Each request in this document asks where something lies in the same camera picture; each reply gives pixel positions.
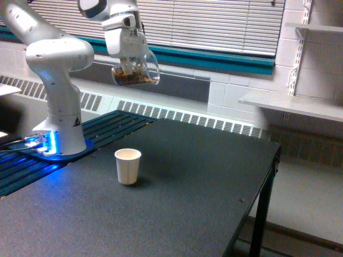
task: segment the window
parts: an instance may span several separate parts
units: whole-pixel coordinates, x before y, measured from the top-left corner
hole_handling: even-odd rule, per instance
[[[197,53],[202,51],[206,58],[237,62],[237,58],[230,55],[273,60],[285,0],[137,0],[137,4],[153,51],[204,58],[204,54]],[[97,38],[91,41],[93,43],[103,39],[100,22],[84,18],[79,13],[77,0],[35,0],[30,6],[68,33]],[[265,65],[260,61],[252,65]]]
[[[275,56],[285,0],[137,0],[149,43]]]

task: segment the wall shelf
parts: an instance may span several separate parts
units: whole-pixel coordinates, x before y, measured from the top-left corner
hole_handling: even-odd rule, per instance
[[[286,22],[287,27],[294,27],[299,36],[303,37],[304,30],[310,31],[319,31],[319,32],[334,32],[334,33],[343,33],[343,27],[333,27],[333,26],[324,26],[324,25],[312,25],[312,24],[303,24],[303,23],[293,23]]]
[[[343,122],[343,104],[271,91],[253,90],[239,99],[240,103]]]
[[[0,96],[10,95],[18,92],[21,92],[19,88],[0,83]]]

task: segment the paper cup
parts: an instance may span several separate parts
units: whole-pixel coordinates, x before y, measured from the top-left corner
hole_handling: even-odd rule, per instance
[[[139,159],[141,152],[135,149],[120,149],[114,153],[117,159],[118,181],[131,185],[137,181]]]

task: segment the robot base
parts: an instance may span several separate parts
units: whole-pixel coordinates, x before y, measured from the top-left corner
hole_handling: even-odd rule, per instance
[[[55,155],[55,156],[45,156],[33,149],[27,149],[27,150],[20,150],[19,152],[29,155],[30,157],[37,158],[39,160],[44,160],[48,162],[64,162],[64,163],[69,163],[76,161],[88,154],[90,154],[94,150],[94,143],[91,142],[88,139],[85,139],[86,143],[86,149],[83,150],[81,153],[78,154],[72,154],[72,155]],[[23,143],[18,143],[10,147],[10,149],[21,149],[25,148],[25,145]]]

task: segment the blue light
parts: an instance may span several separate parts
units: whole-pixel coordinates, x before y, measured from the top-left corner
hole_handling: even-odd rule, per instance
[[[56,146],[55,132],[50,131],[49,137],[50,137],[50,153],[56,154],[57,146]]]

